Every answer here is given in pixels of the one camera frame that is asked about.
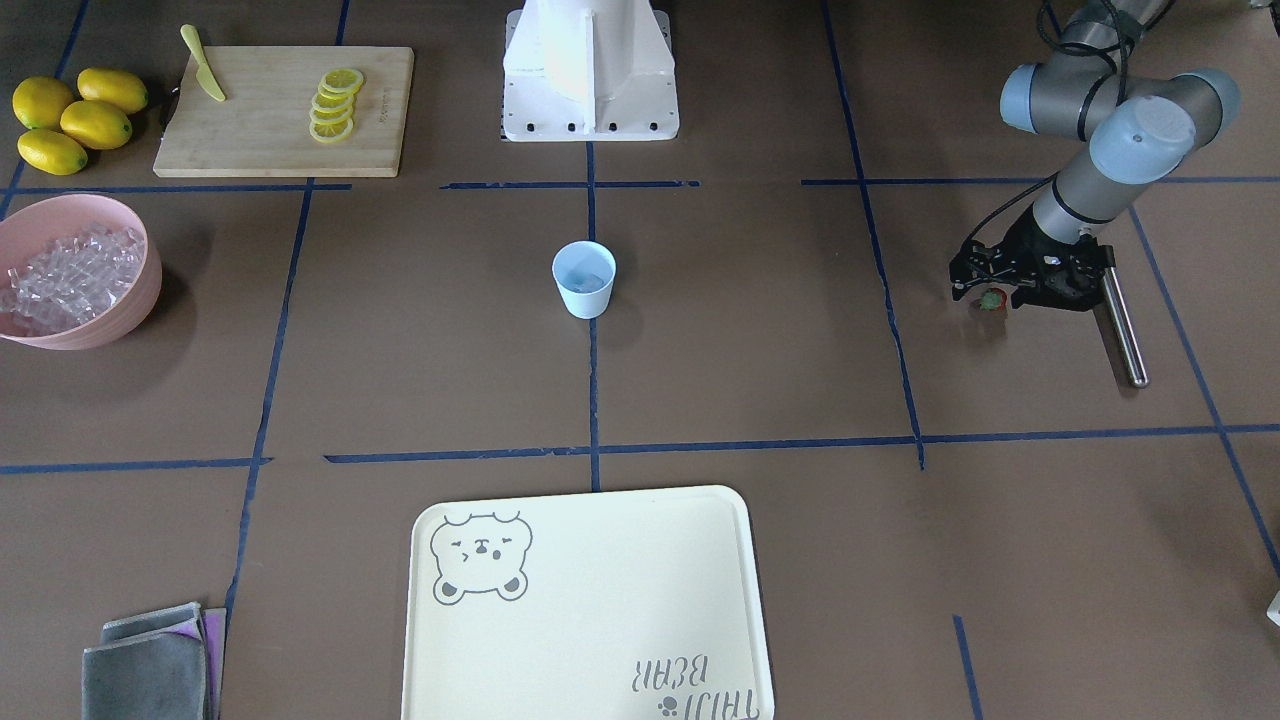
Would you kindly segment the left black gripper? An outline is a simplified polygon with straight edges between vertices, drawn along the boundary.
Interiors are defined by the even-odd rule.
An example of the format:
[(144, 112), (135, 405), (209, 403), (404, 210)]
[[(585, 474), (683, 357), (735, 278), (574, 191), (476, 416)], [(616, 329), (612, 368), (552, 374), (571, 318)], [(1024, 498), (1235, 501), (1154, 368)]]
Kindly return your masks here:
[[(1105, 260), (1101, 245), (1088, 233), (1080, 234), (1075, 243), (1059, 242), (1033, 222), (1016, 223), (1000, 243), (1015, 268), (1010, 307), (1088, 313), (1101, 305)], [(980, 284), (1005, 284), (1002, 251), (975, 240), (964, 241), (948, 264), (952, 301), (960, 301)]]

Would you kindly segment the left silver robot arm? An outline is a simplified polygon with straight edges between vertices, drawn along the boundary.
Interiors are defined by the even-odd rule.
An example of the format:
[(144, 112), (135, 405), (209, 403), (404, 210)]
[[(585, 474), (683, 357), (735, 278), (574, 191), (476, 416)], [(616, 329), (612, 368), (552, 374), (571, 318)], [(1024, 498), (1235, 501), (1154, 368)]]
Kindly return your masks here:
[(1101, 231), (1153, 183), (1213, 142), (1238, 118), (1242, 91), (1204, 68), (1167, 79), (1130, 73), (1138, 44), (1170, 1), (1087, 1), (1062, 27), (1037, 29), (1050, 59), (1016, 68), (1000, 113), (1012, 128), (1079, 140), (1082, 150), (1029, 188), (1032, 202), (992, 246), (969, 234), (948, 264), (954, 300), (979, 286), (1011, 288), (1014, 307), (1087, 313), (1105, 300), (1114, 251)]

